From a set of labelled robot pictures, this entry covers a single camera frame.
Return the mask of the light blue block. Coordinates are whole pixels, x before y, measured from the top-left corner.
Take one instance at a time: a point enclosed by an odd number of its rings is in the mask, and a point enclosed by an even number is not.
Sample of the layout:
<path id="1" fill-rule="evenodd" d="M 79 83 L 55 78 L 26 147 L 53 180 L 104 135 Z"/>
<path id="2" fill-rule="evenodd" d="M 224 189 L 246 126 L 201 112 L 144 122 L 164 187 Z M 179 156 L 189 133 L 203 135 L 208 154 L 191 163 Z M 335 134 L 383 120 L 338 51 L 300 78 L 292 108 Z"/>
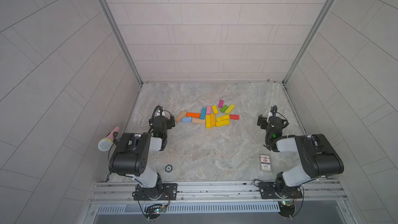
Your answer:
<path id="1" fill-rule="evenodd" d="M 181 119 L 181 121 L 182 121 L 183 123 L 185 123 L 185 122 L 191 122 L 191 121 L 192 121 L 192 117 L 184 117 L 184 118 Z"/>

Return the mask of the magenta block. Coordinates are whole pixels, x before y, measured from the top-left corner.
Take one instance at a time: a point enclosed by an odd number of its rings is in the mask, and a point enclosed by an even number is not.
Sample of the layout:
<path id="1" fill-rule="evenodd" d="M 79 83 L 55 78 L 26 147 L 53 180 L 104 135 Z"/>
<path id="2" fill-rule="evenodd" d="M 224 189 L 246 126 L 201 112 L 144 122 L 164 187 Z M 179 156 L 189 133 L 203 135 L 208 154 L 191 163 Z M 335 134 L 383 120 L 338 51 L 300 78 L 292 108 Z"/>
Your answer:
<path id="1" fill-rule="evenodd" d="M 219 104 L 218 104 L 218 107 L 219 108 L 223 108 L 223 106 L 224 106 L 224 100 L 220 100 Z"/>

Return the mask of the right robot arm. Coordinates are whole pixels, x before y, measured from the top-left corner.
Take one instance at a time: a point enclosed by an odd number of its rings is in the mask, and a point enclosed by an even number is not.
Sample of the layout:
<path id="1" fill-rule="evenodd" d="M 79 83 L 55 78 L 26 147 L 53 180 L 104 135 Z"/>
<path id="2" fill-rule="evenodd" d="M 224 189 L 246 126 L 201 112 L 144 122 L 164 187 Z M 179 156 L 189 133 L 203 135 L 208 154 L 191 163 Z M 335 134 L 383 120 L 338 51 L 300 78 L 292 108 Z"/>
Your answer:
<path id="1" fill-rule="evenodd" d="M 257 125 L 266 131 L 265 148 L 272 152 L 297 152 L 300 158 L 299 165 L 277 174 L 273 188 L 278 197 L 287 198 L 289 192 L 304 183 L 344 172 L 342 159 L 323 134 L 283 135 L 289 121 L 276 105 L 268 116 L 258 117 Z"/>

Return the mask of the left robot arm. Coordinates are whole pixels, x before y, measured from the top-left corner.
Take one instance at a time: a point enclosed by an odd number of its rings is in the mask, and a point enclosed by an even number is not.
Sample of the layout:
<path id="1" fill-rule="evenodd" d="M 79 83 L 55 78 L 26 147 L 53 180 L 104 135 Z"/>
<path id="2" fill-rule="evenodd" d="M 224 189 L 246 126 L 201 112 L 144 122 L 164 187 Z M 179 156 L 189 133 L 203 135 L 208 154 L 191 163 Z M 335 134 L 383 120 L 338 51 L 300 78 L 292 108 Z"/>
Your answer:
<path id="1" fill-rule="evenodd" d="M 148 166 L 151 151 L 163 151 L 167 146 L 168 130 L 175 126 L 172 114 L 167 117 L 161 106 L 156 106 L 149 119 L 148 132 L 123 133 L 117 138 L 119 127 L 115 127 L 100 140 L 100 151 L 108 152 L 108 168 L 111 173 L 135 180 L 134 200 L 157 200 L 162 196 L 162 179 L 159 173 Z"/>

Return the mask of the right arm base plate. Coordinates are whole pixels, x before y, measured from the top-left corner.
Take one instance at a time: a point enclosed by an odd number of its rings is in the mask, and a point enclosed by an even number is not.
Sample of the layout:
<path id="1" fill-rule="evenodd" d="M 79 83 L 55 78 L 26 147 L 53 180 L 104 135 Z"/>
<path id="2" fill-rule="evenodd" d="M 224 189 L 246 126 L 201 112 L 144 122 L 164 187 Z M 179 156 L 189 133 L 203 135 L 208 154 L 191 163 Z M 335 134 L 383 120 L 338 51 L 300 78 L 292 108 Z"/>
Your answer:
<path id="1" fill-rule="evenodd" d="M 259 181 L 255 185 L 258 187 L 262 199 L 285 200 L 303 198 L 301 187 L 278 185 L 274 181 Z"/>

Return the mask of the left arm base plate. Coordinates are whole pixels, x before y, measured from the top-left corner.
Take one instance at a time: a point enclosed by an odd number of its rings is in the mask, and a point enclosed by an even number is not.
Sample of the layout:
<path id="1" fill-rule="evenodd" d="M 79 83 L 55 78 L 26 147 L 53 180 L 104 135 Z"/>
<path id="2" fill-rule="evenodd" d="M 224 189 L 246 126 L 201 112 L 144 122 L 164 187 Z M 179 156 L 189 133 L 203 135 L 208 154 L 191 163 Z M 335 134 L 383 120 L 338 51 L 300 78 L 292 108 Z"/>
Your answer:
<path id="1" fill-rule="evenodd" d="M 143 188 L 136 186 L 132 196 L 135 201 L 166 201 L 176 200 L 178 184 L 162 183 L 154 188 Z"/>

